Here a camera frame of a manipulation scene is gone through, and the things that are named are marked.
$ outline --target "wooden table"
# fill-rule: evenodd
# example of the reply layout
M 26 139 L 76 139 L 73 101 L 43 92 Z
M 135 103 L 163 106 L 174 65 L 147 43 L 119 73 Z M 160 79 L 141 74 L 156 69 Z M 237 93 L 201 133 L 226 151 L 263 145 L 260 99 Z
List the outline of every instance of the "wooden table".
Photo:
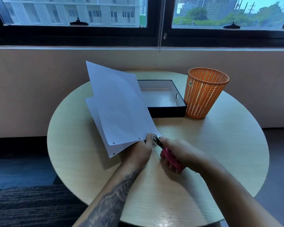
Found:
M 187 76 L 165 71 L 129 71 L 138 80 L 173 80 L 184 98 Z M 108 158 L 85 103 L 93 95 L 88 82 L 57 107 L 47 133 L 48 152 L 58 176 L 79 199 L 90 204 L 120 164 Z M 157 118 L 159 132 L 183 138 L 215 156 L 255 196 L 265 181 L 269 152 L 254 117 L 236 99 L 222 92 L 205 119 Z M 128 195 L 121 220 L 138 226 L 202 226 L 223 219 L 199 174 L 182 175 L 160 164 L 160 148 L 138 176 Z

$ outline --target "forearm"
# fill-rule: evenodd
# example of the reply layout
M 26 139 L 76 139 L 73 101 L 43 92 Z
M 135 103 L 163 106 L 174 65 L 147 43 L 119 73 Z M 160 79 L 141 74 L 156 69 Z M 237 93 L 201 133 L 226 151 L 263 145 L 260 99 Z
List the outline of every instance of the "forearm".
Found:
M 218 161 L 205 160 L 200 174 L 229 227 L 281 226 Z
M 139 173 L 139 168 L 121 164 L 73 227 L 117 226 L 128 192 Z

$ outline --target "person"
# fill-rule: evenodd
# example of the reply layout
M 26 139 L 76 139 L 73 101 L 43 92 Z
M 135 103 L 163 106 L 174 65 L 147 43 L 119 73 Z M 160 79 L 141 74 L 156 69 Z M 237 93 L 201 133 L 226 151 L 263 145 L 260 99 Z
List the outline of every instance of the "person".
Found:
M 163 145 L 187 168 L 204 179 L 229 227 L 280 227 L 246 189 L 212 156 L 184 140 L 161 137 Z M 148 162 L 152 134 L 122 152 L 121 164 L 73 227 L 115 227 L 120 221 L 129 190 Z M 161 153 L 164 164 L 178 172 Z

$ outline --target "white paper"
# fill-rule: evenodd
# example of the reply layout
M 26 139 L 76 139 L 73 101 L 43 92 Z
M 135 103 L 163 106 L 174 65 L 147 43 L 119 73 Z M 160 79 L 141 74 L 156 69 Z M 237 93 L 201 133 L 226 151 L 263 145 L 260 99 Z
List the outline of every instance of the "white paper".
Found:
M 95 102 L 95 97 L 87 98 L 87 99 L 85 99 L 85 101 L 86 101 L 87 107 L 88 107 L 88 109 L 91 113 L 91 116 L 93 117 L 93 120 L 94 120 L 94 122 L 95 122 L 95 124 L 98 128 L 98 131 L 99 131 L 100 136 L 103 140 L 103 143 L 104 143 L 104 146 L 106 148 L 106 151 L 108 153 L 109 158 L 115 156 L 116 154 L 118 154 L 122 150 L 124 150 L 125 148 L 129 147 L 131 144 L 135 143 L 135 142 L 123 143 L 123 144 L 114 145 L 114 146 L 109 145 L 107 143 L 106 137 L 105 137 L 103 129 L 102 129 L 100 117 L 99 117 L 96 102 Z
M 109 145 L 145 140 L 147 133 L 160 136 L 135 75 L 86 63 L 94 102 Z

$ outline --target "hand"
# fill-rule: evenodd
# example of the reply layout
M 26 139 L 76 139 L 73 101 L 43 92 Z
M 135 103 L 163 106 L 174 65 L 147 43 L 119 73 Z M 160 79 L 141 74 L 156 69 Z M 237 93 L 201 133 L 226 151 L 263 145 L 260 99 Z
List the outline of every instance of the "hand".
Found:
M 153 134 L 147 134 L 145 141 L 139 141 L 126 148 L 121 155 L 122 164 L 141 169 L 151 157 Z
M 210 158 L 205 152 L 193 147 L 185 140 L 171 140 L 165 137 L 160 137 L 160 140 L 166 148 L 171 150 L 171 152 L 176 157 L 176 160 L 180 161 L 181 164 L 197 173 L 199 173 L 200 171 L 201 163 L 204 160 Z M 171 171 L 177 174 L 181 173 L 180 171 L 176 170 L 176 168 L 172 164 L 169 163 L 162 152 L 160 154 L 160 157 L 163 159 L 163 162 L 168 165 Z

